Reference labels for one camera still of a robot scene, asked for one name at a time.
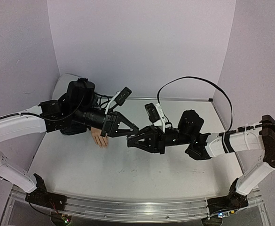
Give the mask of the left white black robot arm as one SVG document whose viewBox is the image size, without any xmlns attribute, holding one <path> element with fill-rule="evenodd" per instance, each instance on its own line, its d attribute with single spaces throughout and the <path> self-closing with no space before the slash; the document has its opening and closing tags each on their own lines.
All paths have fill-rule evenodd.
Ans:
<svg viewBox="0 0 275 226">
<path fill-rule="evenodd" d="M 95 84 L 86 78 L 71 81 L 58 100 L 49 100 L 22 112 L 0 117 L 0 143 L 34 133 L 69 128 L 73 122 L 99 129 L 101 136 L 135 135 L 138 127 L 122 113 L 95 104 Z M 50 202 L 42 177 L 9 163 L 0 151 L 0 177 L 18 186 L 41 206 Z"/>
</svg>

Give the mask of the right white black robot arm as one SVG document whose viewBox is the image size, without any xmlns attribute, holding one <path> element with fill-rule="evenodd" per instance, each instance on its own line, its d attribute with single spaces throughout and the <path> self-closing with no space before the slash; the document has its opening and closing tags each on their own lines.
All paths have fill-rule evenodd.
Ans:
<svg viewBox="0 0 275 226">
<path fill-rule="evenodd" d="M 194 110 L 184 111 L 177 128 L 161 130 L 154 125 L 146 126 L 127 138 L 127 146 L 164 154 L 166 147 L 187 144 L 185 153 L 196 161 L 262 150 L 254 166 L 233 183 L 234 193 L 243 196 L 275 170 L 275 121 L 270 115 L 264 115 L 258 123 L 221 133 L 202 134 L 203 124 L 204 120 Z"/>
</svg>

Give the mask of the mannequin hand with long nails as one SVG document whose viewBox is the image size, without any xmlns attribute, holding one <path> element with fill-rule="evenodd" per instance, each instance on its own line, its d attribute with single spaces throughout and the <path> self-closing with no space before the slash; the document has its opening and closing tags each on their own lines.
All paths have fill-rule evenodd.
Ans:
<svg viewBox="0 0 275 226">
<path fill-rule="evenodd" d="M 107 148 L 109 145 L 109 140 L 107 136 L 101 136 L 101 130 L 96 128 L 91 128 L 91 135 L 94 140 L 94 142 L 100 147 L 100 148 Z"/>
</svg>

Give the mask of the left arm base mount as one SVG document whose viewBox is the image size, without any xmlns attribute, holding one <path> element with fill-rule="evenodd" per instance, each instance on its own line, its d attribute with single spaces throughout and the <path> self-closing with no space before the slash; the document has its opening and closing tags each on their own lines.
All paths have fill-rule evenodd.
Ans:
<svg viewBox="0 0 275 226">
<path fill-rule="evenodd" d="M 41 207 L 64 210 L 67 197 L 62 194 L 49 192 L 44 179 L 38 174 L 33 174 L 36 180 L 36 189 L 26 195 L 25 200 Z"/>
</svg>

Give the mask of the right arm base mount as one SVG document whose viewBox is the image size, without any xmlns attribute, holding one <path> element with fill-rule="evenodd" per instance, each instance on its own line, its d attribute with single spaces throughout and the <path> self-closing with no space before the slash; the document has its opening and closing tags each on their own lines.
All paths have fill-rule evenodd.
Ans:
<svg viewBox="0 0 275 226">
<path fill-rule="evenodd" d="M 207 200 L 209 215 L 213 216 L 221 212 L 239 210 L 249 205 L 247 196 L 241 195 L 236 191 L 237 181 L 238 179 L 236 178 L 230 186 L 228 195 Z"/>
</svg>

